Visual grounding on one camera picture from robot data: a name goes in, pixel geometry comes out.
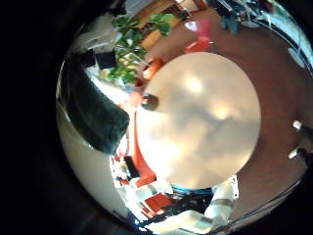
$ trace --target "table top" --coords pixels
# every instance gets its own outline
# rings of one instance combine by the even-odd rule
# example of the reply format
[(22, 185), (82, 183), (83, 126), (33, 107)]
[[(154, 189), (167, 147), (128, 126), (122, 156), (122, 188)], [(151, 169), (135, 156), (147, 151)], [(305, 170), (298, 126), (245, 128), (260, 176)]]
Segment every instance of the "table top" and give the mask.
[(235, 63), (212, 53), (186, 54), (164, 65), (145, 92), (158, 97), (158, 106), (138, 109), (137, 138), (156, 177), (202, 189), (246, 164), (261, 114), (252, 83)]

